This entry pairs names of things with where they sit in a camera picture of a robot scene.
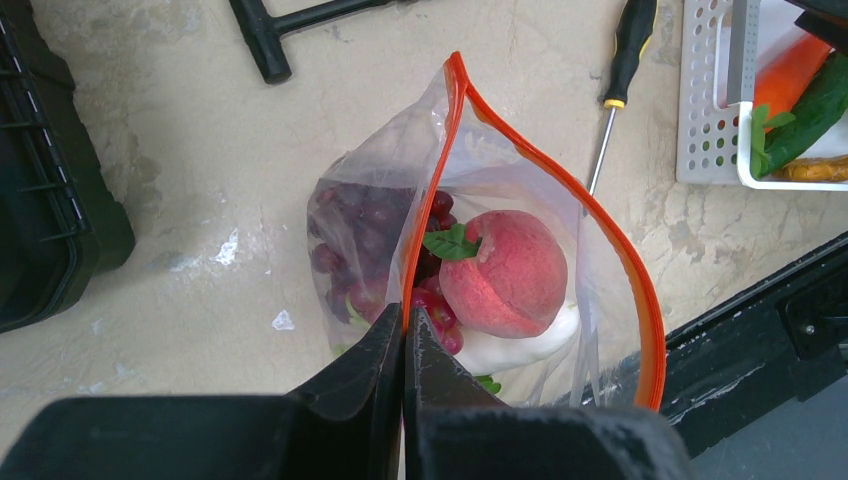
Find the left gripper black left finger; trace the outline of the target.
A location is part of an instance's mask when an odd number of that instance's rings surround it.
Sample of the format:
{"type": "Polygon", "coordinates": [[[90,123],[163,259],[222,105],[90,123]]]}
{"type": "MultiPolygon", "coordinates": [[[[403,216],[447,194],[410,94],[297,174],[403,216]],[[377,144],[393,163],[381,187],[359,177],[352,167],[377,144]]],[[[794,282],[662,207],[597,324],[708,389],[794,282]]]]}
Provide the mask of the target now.
{"type": "Polygon", "coordinates": [[[393,479],[401,307],[283,395],[75,397],[45,407],[5,479],[393,479]]]}

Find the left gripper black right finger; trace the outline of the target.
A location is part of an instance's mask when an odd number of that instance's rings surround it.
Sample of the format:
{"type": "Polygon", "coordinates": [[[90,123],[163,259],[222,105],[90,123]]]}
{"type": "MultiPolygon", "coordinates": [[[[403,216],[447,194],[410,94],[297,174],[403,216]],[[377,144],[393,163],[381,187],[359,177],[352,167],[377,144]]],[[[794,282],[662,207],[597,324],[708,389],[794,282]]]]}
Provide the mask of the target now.
{"type": "Polygon", "coordinates": [[[423,309],[405,340],[409,479],[690,479],[679,435],[638,407],[515,408],[447,353],[423,309]]]}

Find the light red grape bunch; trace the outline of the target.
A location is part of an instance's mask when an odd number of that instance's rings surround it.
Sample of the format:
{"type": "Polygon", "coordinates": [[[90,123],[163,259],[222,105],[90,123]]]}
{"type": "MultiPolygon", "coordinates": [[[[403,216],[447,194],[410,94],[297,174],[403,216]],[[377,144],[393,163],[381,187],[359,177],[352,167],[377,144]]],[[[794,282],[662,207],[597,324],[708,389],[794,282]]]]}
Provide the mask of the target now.
{"type": "Polygon", "coordinates": [[[413,307],[427,312],[442,346],[450,354],[459,353],[464,346],[464,338],[457,317],[443,296],[439,277],[431,276],[414,287],[411,301],[413,307]]]}

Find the red pink fruit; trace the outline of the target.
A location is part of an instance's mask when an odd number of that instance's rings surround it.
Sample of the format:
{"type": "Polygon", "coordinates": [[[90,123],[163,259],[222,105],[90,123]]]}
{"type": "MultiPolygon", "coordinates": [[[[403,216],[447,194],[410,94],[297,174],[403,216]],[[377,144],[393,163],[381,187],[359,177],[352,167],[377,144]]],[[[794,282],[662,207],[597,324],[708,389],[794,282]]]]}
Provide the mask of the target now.
{"type": "Polygon", "coordinates": [[[423,248],[440,260],[436,276],[458,326],[500,338],[536,337],[565,303],[566,257],[530,213],[488,211],[426,233],[423,248]]]}

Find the dark red grape bunch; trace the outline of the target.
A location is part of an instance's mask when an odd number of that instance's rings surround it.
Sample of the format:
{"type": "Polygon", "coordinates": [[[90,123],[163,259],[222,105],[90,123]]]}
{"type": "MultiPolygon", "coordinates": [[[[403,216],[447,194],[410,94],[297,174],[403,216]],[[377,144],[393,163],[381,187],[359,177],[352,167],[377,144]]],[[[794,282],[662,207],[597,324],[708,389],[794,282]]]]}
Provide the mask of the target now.
{"type": "Polygon", "coordinates": [[[329,278],[324,298],[338,321],[370,325],[380,316],[413,198],[411,188],[333,182],[313,194],[310,260],[314,273],[329,278]]]}

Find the clear orange-zip bag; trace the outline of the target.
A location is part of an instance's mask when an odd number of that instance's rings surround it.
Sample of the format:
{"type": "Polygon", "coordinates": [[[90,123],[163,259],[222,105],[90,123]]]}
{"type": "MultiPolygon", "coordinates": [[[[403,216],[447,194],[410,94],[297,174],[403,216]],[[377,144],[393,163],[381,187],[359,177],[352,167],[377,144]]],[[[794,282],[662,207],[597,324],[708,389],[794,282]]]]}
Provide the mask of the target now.
{"type": "Polygon", "coordinates": [[[335,160],[306,207],[335,354],[391,305],[519,406],[660,406],[665,333],[635,247],[503,121],[453,54],[422,96],[335,160]]]}

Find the orange carrot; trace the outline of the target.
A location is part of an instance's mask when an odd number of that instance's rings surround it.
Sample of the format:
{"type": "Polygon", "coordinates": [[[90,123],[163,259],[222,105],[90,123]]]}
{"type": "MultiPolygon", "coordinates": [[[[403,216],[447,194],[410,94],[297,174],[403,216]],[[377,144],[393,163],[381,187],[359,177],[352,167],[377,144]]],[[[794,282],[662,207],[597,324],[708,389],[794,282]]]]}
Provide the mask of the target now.
{"type": "Polygon", "coordinates": [[[789,112],[831,51],[832,47],[817,37],[802,35],[758,72],[754,108],[768,106],[766,119],[789,112]]]}

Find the green cucumber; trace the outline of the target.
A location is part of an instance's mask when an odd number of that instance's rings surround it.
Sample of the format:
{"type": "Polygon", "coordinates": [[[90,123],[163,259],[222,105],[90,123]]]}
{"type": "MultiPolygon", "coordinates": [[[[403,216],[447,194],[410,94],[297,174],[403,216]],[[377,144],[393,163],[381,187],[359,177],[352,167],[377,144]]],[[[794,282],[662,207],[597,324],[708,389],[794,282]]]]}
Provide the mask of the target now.
{"type": "Polygon", "coordinates": [[[847,111],[847,57],[830,54],[798,102],[768,120],[767,106],[754,109],[751,126],[753,178],[760,179],[799,158],[847,111]]]}

